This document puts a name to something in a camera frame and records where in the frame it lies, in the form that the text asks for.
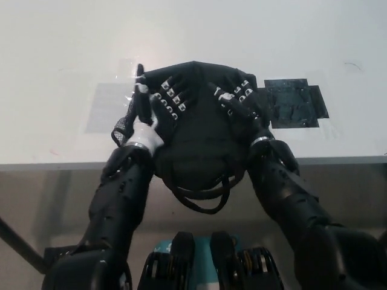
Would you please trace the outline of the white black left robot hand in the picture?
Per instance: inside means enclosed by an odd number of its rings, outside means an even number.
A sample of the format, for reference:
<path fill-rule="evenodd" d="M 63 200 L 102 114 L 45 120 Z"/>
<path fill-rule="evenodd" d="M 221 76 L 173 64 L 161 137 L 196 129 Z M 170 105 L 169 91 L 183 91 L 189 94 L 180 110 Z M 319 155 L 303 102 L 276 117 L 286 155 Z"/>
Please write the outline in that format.
<path fill-rule="evenodd" d="M 135 117 L 127 144 L 144 147 L 151 154 L 170 142 L 178 122 L 194 102 L 188 82 L 179 74 L 168 77 L 160 89 L 151 90 L 142 64 L 137 66 L 132 99 Z"/>

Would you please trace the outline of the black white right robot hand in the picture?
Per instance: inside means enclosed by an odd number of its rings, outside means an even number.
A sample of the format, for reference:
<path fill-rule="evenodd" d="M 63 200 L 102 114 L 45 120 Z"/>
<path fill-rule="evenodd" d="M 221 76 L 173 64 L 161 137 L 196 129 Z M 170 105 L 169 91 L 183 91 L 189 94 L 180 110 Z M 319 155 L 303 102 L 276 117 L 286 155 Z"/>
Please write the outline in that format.
<path fill-rule="evenodd" d="M 237 74 L 234 78 L 224 77 L 224 87 L 212 82 L 207 85 L 226 113 L 233 137 L 246 145 L 273 140 L 270 132 L 268 104 L 246 77 Z"/>

